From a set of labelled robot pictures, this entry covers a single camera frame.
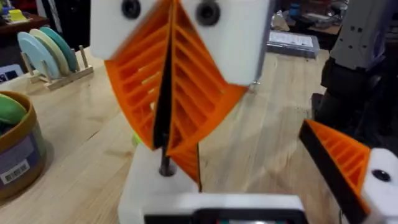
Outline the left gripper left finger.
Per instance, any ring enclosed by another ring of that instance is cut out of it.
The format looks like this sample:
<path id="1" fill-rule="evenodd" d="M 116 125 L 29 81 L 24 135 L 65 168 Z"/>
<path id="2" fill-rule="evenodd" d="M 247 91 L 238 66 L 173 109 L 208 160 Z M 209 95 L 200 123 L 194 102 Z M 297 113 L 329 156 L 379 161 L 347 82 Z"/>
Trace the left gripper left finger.
<path id="1" fill-rule="evenodd" d="M 148 205 L 170 205 L 163 195 L 197 193 L 199 188 L 173 160 L 173 175 L 160 174 L 162 151 L 150 150 L 145 144 L 137 145 L 118 205 L 119 223 L 144 223 L 143 209 Z"/>

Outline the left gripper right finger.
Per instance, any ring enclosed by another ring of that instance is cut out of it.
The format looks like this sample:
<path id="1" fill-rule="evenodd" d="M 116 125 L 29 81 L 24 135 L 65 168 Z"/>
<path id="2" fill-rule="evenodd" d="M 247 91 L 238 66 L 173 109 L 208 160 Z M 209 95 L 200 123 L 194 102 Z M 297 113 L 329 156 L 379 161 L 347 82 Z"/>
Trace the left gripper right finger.
<path id="1" fill-rule="evenodd" d="M 397 153 L 370 147 L 311 119 L 298 134 L 344 223 L 397 223 Z"/>

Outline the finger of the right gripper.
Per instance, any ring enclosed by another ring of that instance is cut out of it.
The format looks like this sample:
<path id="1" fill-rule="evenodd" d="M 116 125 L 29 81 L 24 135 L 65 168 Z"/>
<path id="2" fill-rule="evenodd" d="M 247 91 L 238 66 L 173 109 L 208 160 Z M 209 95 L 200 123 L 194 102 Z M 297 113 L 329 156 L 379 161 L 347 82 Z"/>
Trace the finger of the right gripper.
<path id="1" fill-rule="evenodd" d="M 150 149 L 169 41 L 171 1 L 91 3 L 90 49 L 104 61 L 129 124 Z"/>
<path id="2" fill-rule="evenodd" d="M 274 2 L 174 1 L 170 156 L 194 156 L 262 72 Z"/>

